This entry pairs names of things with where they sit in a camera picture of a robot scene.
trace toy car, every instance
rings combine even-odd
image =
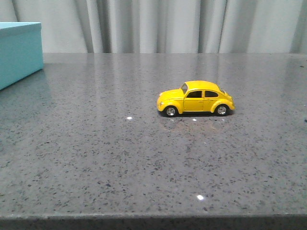
[[[211,112],[226,116],[235,109],[235,104],[217,84],[193,80],[185,82],[179,89],[160,93],[157,108],[169,117],[186,112]]]

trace light blue box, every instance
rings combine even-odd
[[[0,23],[0,90],[43,68],[41,23]]]

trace car windshield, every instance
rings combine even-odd
[[[181,89],[183,91],[183,94],[186,94],[186,91],[188,90],[188,86],[186,83],[184,83],[182,86],[181,86]]]
[[[223,92],[224,94],[226,94],[226,91],[225,91],[223,88],[220,88],[220,87],[219,87],[219,89],[220,89],[221,92]]]

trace front fender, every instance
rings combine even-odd
[[[231,103],[230,103],[228,100],[221,99],[221,100],[216,101],[216,102],[212,105],[210,112],[211,112],[211,113],[214,113],[216,107],[218,107],[218,106],[221,105],[221,104],[227,105],[228,108],[231,109],[231,110],[234,109],[234,107],[231,105]]]
[[[174,107],[176,107],[179,114],[182,114],[182,113],[183,113],[183,107],[182,107],[182,105],[181,105],[179,102],[177,102],[177,101],[168,101],[168,102],[165,102],[164,105],[163,105],[163,107],[162,107],[162,111],[165,110],[165,108],[168,107],[168,106],[174,106]]]

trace car wheel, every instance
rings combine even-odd
[[[168,106],[164,109],[164,115],[168,117],[177,116],[178,110],[174,106]]]
[[[218,116],[226,116],[229,112],[229,108],[225,104],[221,104],[215,109],[215,114]]]

